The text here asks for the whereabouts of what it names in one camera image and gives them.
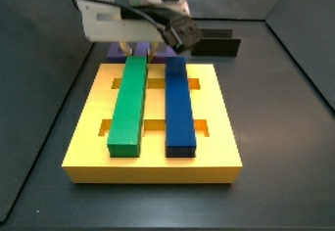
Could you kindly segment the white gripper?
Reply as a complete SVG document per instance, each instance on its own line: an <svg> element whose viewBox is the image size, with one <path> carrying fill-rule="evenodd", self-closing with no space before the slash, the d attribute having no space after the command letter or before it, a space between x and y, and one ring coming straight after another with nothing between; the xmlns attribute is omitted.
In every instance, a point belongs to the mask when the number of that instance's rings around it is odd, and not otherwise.
<svg viewBox="0 0 335 231"><path fill-rule="evenodd" d="M148 41L152 62L168 22L189 16L187 0L75 0L81 12L87 38L93 42L119 42L124 56L132 56L127 42Z"/></svg>

